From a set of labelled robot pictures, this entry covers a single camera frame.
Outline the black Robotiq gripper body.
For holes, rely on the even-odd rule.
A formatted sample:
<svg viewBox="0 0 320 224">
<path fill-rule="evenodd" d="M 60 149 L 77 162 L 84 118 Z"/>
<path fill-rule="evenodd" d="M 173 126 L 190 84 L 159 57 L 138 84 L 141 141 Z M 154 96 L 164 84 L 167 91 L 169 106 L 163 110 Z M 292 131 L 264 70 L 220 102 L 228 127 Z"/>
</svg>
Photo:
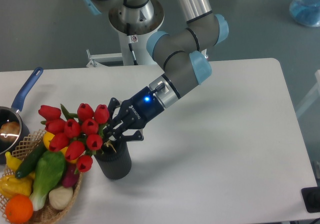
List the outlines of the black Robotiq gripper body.
<svg viewBox="0 0 320 224">
<path fill-rule="evenodd" d="M 115 117 L 115 124 L 121 124 L 115 129 L 115 134 L 122 134 L 127 130 L 143 129 L 146 124 L 164 111 L 154 92 L 144 87 L 130 99 L 124 100 Z"/>
</svg>

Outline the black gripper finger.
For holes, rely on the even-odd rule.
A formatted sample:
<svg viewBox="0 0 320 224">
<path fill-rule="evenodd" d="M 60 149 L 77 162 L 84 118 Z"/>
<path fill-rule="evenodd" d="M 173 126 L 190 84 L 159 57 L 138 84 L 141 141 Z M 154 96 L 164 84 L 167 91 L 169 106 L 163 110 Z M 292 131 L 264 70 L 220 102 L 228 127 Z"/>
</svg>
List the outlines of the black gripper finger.
<svg viewBox="0 0 320 224">
<path fill-rule="evenodd" d="M 140 142 L 144 140 L 144 135 L 141 129 L 136 130 L 131 135 L 125 135 L 120 131 L 112 130 L 109 137 L 109 143 L 111 145 L 119 146 L 121 144 L 127 144 L 128 142 Z"/>
<path fill-rule="evenodd" d="M 106 139 L 124 139 L 123 132 L 125 130 L 122 120 L 123 117 L 122 115 L 115 115 L 115 111 L 120 109 L 121 104 L 122 103 L 115 97 L 110 99 L 110 102 L 107 106 L 109 111 L 109 119 L 105 128 L 103 129 L 103 134 Z"/>
</svg>

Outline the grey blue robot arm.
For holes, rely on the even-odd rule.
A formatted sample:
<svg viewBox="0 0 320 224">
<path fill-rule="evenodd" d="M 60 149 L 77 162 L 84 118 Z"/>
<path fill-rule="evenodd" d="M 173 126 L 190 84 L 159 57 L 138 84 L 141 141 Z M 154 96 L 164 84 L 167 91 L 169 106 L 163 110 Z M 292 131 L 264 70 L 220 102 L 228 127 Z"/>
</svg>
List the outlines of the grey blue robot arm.
<svg viewBox="0 0 320 224">
<path fill-rule="evenodd" d="M 146 124 L 204 82 L 212 68 L 205 50 L 228 37 L 225 18 L 213 14 L 209 0 L 178 0 L 186 28 L 170 35 L 160 30 L 164 11 L 157 0 L 84 0 L 94 15 L 108 13 L 117 31 L 119 54 L 89 55 L 89 61 L 122 60 L 125 66 L 154 65 L 163 74 L 130 99 L 109 103 L 103 130 L 108 143 L 141 141 Z"/>
</svg>

